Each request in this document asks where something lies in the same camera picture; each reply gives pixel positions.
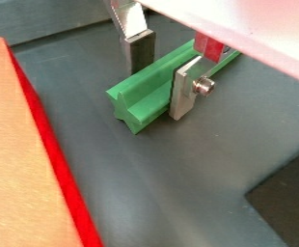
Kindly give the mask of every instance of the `screw head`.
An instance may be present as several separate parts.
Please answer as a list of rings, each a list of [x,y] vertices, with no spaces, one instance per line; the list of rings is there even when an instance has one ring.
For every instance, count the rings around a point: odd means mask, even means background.
[[[215,82],[206,76],[194,81],[194,92],[202,96],[208,96],[215,89]]]

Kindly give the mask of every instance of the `white overhead structure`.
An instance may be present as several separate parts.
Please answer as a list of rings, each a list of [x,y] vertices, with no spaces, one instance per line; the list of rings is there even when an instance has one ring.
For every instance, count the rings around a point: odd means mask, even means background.
[[[135,0],[299,79],[299,0]]]

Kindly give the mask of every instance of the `green plastic block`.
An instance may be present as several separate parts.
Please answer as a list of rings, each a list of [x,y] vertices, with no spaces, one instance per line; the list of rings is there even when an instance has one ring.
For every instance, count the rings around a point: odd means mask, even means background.
[[[235,53],[219,63],[211,75],[241,54]],[[107,91],[115,117],[126,122],[134,134],[168,110],[174,71],[196,55],[190,41]]]

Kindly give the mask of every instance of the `metal bracket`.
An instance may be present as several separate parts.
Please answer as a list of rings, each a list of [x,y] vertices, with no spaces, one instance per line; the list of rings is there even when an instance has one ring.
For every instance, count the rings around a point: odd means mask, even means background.
[[[198,94],[208,96],[212,93],[215,82],[208,78],[239,54],[239,51],[226,46],[218,63],[208,58],[198,56],[176,70],[168,112],[175,120],[179,120],[194,108]]]
[[[120,34],[130,74],[154,63],[155,32],[147,28],[142,5],[132,0],[103,0]]]

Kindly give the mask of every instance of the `red stripe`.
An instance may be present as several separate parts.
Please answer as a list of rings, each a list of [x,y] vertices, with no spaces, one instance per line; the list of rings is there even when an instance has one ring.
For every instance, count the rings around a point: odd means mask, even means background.
[[[204,54],[212,62],[218,63],[220,59],[220,54],[225,48],[225,44],[207,35],[196,32],[195,37],[195,50]]]
[[[51,127],[50,120],[42,105],[40,98],[31,86],[31,83],[23,73],[19,66],[19,62],[15,58],[12,51],[10,50],[12,62],[19,75],[19,82],[27,98],[32,117],[38,125],[43,143],[47,149],[47,153],[52,162],[54,170],[56,173],[56,179],[60,185],[62,193],[70,212],[72,215],[74,223],[82,238],[84,247],[102,247],[102,240],[98,231],[94,226],[92,217],[90,215],[82,193],[79,191],[72,173],[68,168],[68,164],[56,140],[56,136]]]

